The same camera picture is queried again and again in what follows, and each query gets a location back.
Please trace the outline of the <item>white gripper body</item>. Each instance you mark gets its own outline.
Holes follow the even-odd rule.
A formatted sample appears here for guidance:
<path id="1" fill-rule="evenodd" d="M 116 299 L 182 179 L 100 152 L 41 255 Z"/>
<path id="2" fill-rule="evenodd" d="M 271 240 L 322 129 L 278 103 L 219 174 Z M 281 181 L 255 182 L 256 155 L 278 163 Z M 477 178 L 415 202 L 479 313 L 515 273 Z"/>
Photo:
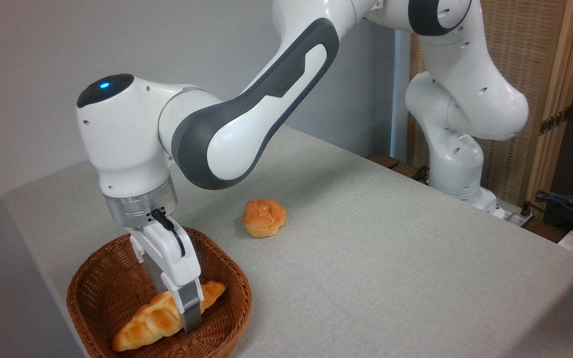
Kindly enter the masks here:
<path id="1" fill-rule="evenodd" d="M 159 265 L 162 280 L 169 292 L 201 275 L 200 264 L 188 233 L 171 217 L 163 223 L 152 220 L 145 227 L 127 227 L 137 260 L 145 264 L 145 255 Z"/>

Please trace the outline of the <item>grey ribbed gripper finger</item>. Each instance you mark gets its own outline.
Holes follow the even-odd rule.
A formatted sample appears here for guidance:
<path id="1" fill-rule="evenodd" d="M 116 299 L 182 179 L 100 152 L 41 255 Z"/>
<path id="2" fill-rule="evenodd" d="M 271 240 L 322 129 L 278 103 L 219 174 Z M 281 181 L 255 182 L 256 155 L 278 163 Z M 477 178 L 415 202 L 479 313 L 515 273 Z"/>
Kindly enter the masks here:
<path id="1" fill-rule="evenodd" d="M 162 292 L 168 291 L 168 288 L 162 280 L 161 274 L 163 274 L 163 271 L 150 255 L 145 255 L 145 267 L 156 293 L 161 294 Z"/>
<path id="2" fill-rule="evenodd" d="M 203 293 L 199 279 L 196 278 L 182 287 L 173 289 L 173 299 L 185 333 L 196 330 L 202 322 L 200 304 Z"/>

